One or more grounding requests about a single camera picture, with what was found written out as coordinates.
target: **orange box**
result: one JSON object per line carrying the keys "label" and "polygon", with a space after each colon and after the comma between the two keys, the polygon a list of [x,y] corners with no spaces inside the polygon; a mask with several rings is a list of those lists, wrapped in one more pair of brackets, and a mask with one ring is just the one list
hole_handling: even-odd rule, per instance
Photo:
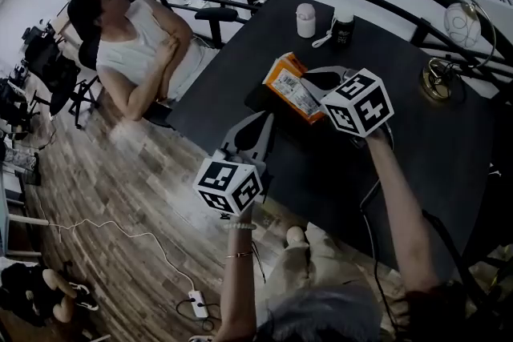
{"label": "orange box", "polygon": [[308,69],[294,53],[284,54],[275,60],[264,79],[264,84],[287,102],[309,124],[324,117],[321,106],[300,82]]}

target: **black desk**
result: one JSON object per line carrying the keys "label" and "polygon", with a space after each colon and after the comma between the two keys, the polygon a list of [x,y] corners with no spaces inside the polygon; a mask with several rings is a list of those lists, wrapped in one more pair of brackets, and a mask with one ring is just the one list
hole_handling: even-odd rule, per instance
{"label": "black desk", "polygon": [[[283,53],[293,51],[310,69],[335,64],[366,67],[383,79],[388,90],[395,110],[390,126],[396,156],[414,193],[428,212],[444,222],[463,251],[475,225],[491,157],[493,120],[487,100],[467,87],[464,104],[434,106],[418,83],[429,56],[360,18],[347,50],[333,50],[327,44],[313,49],[312,39],[302,39],[296,32],[295,10],[302,2],[314,5],[315,38],[323,36],[333,14],[331,6],[311,0],[269,0],[196,80],[168,117],[169,123],[211,154],[226,131],[252,113],[244,100]],[[274,176],[269,194],[370,254],[365,223],[357,211],[377,178],[370,154],[366,148],[356,149],[342,133],[321,136],[309,136],[311,146],[305,149],[294,137],[277,132],[268,157]],[[397,267],[381,192],[367,213],[379,241],[380,260]],[[433,247],[438,274],[447,278],[454,265],[435,233]]]}

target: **wooden floor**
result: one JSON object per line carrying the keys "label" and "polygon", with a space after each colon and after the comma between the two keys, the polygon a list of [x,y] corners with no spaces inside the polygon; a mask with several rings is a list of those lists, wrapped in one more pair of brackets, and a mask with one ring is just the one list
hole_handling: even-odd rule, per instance
{"label": "wooden floor", "polygon": [[[112,220],[130,234],[152,232],[170,261],[194,279],[206,301],[219,303],[227,236],[219,215],[200,203],[192,190],[205,153],[174,131],[121,119],[107,95],[100,103],[97,111],[82,117],[81,131],[65,111],[56,116],[55,142],[40,152],[42,185],[26,186],[29,214],[64,226],[83,219],[98,224]],[[52,132],[47,117],[39,122],[31,140],[36,146]],[[255,220],[254,237],[268,275],[283,250],[287,228],[297,219],[269,199],[256,209]],[[49,267],[60,269],[70,260],[74,275],[91,285],[100,306],[91,320],[100,334],[110,333],[119,342],[184,341],[205,334],[199,323],[176,313],[176,304],[187,298],[191,285],[164,262],[149,236],[128,239],[113,224],[96,228],[88,223],[60,234],[56,227],[43,227],[39,236]],[[377,291],[372,260],[342,247]],[[255,273],[260,287],[256,265]],[[385,268],[379,273],[386,294],[398,296],[397,273]],[[182,308],[192,316],[187,306]],[[216,307],[212,314],[219,316]],[[51,325],[45,340],[71,340],[62,336],[63,328]]]}

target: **white tank top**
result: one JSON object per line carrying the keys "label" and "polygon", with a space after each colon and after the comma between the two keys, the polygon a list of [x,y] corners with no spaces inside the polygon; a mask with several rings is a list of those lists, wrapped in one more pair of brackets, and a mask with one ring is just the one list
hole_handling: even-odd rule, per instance
{"label": "white tank top", "polygon": [[[110,67],[123,74],[134,84],[141,84],[148,73],[155,69],[155,56],[159,44],[169,36],[153,16],[150,5],[135,0],[126,13],[134,25],[137,36],[126,42],[99,41],[96,66]],[[215,52],[200,47],[195,40],[187,50],[169,81],[168,97],[180,100],[201,71],[212,60]]]}

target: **power strip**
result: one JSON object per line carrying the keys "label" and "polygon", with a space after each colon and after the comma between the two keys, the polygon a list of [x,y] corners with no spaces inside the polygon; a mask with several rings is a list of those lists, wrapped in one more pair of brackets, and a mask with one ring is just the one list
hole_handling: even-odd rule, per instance
{"label": "power strip", "polygon": [[190,291],[189,298],[192,300],[192,309],[196,318],[206,319],[208,318],[208,309],[205,306],[205,299],[201,291]]}

